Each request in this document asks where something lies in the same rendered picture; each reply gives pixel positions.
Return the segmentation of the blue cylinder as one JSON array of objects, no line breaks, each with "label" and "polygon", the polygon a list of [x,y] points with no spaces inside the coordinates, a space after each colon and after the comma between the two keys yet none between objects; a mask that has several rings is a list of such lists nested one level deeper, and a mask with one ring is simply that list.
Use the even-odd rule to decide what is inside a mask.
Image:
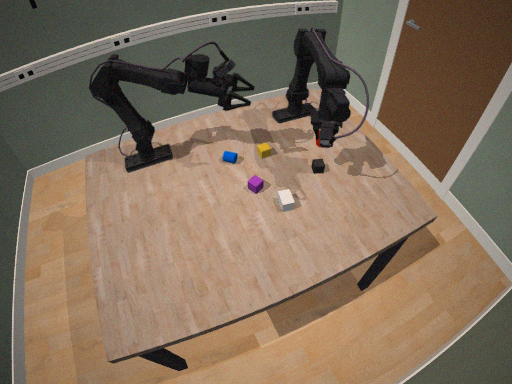
[{"label": "blue cylinder", "polygon": [[223,154],[223,161],[235,164],[237,161],[237,157],[237,153],[225,151]]}]

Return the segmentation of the white cube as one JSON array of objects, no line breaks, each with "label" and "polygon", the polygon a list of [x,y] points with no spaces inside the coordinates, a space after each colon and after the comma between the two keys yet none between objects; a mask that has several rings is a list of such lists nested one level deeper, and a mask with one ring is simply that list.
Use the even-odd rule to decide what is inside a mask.
[{"label": "white cube", "polygon": [[282,212],[294,210],[294,199],[290,189],[278,191],[277,199]]}]

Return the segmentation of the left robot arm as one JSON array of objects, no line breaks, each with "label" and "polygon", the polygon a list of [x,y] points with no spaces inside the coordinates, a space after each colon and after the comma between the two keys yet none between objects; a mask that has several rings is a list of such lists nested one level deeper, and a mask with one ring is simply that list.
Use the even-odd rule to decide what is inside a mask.
[{"label": "left robot arm", "polygon": [[[331,58],[338,61],[325,43],[326,30],[316,29],[315,31]],[[310,114],[310,110],[316,110],[310,103],[304,103],[302,105],[303,111],[301,110],[302,101],[306,100],[309,96],[307,80],[314,61],[319,77],[318,85],[322,89],[320,98],[321,105],[327,107],[333,120],[336,122],[344,122],[350,117],[350,102],[344,91],[347,84],[349,84],[350,72],[346,70],[345,67],[334,63],[329,58],[319,39],[314,32],[308,32],[308,29],[298,30],[294,41],[294,53],[295,56],[299,57],[297,57],[294,77],[291,83],[289,83],[290,90],[287,90],[286,93],[288,107],[272,111],[273,116],[278,121]],[[342,63],[342,61],[338,62]]]}]

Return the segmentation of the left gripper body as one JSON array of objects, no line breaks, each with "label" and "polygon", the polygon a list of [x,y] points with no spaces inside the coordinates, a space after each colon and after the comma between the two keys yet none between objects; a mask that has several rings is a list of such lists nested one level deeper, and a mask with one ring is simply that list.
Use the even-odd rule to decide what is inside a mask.
[{"label": "left gripper body", "polygon": [[321,105],[321,103],[319,111],[311,110],[310,114],[311,125],[314,124],[317,125],[318,129],[321,128],[322,140],[331,140],[333,138],[333,131],[339,131],[339,127],[342,128],[343,123],[334,121],[327,108]]}]

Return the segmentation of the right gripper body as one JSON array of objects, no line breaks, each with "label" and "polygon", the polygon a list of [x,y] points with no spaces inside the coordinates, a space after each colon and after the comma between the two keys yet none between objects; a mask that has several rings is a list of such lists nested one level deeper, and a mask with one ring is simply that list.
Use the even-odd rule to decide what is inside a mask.
[{"label": "right gripper body", "polygon": [[[225,105],[226,105],[226,100],[227,100],[227,96],[228,96],[228,94],[226,94],[226,93],[228,91],[228,87],[231,87],[231,81],[233,80],[235,73],[233,73],[233,75],[226,74],[226,76],[224,75],[223,77],[220,78],[219,76],[217,76],[216,72],[218,72],[220,69],[222,69],[226,63],[227,62],[224,61],[219,66],[214,67],[213,72],[212,72],[213,80],[212,80],[212,78],[207,78],[207,81],[205,81],[204,88],[203,88],[204,95],[219,97],[219,92],[220,92],[220,97],[218,99],[218,105],[221,107],[223,107],[223,105],[224,105],[224,107],[223,107],[224,111],[225,111]],[[225,92],[223,93],[223,91],[225,91]]]}]

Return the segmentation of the yellow cube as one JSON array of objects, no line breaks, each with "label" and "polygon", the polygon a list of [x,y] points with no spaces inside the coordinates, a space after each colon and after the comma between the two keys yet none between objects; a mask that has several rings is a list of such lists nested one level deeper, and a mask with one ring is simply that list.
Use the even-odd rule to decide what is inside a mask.
[{"label": "yellow cube", "polygon": [[257,145],[257,153],[261,158],[266,158],[271,156],[271,148],[267,143]]}]

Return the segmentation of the purple cube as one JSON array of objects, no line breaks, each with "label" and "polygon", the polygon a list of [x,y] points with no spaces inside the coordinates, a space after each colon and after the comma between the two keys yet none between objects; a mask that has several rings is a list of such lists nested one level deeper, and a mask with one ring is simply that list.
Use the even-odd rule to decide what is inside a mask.
[{"label": "purple cube", "polygon": [[257,194],[263,188],[263,180],[254,175],[248,180],[248,189]]}]

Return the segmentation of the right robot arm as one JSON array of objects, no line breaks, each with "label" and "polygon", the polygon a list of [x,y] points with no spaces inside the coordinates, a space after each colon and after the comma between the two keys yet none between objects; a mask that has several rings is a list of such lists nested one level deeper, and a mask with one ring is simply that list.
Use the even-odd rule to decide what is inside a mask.
[{"label": "right robot arm", "polygon": [[[185,61],[184,72],[181,72],[170,68],[168,70],[154,70],[151,69],[152,67],[146,68],[147,66],[127,64],[124,63],[125,61],[118,59],[119,55],[117,54],[112,54],[110,57],[113,57],[111,60],[116,60],[116,62],[114,64],[108,62],[111,64],[105,63],[101,67],[90,85],[90,90],[93,95],[99,98],[102,97],[100,99],[103,99],[112,107],[128,127],[132,138],[137,143],[136,150],[138,153],[125,157],[126,170],[171,157],[170,144],[156,148],[152,147],[151,141],[155,128],[128,101],[118,85],[118,80],[146,85],[171,95],[184,94],[188,82],[189,92],[203,94],[210,58],[203,54],[190,55]],[[186,81],[185,78],[187,78]],[[153,149],[155,150],[154,153]]]}]

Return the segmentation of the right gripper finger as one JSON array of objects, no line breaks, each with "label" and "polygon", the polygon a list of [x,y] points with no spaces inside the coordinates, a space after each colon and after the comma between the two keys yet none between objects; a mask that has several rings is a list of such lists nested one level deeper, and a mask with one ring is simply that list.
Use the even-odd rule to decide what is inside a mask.
[{"label": "right gripper finger", "polygon": [[[246,84],[249,87],[237,87],[238,80],[243,82],[244,84]],[[235,73],[234,79],[233,79],[233,84],[232,84],[232,92],[251,91],[251,90],[254,90],[254,86],[252,84],[250,84],[249,82],[247,82],[244,78],[242,78],[238,73]]]},{"label": "right gripper finger", "polygon": [[[231,105],[232,98],[241,100],[245,103]],[[229,111],[229,110],[240,108],[240,107],[250,106],[250,105],[251,105],[251,101],[249,101],[246,98],[229,90],[227,100],[226,100],[226,105],[225,105],[225,111]]]}]

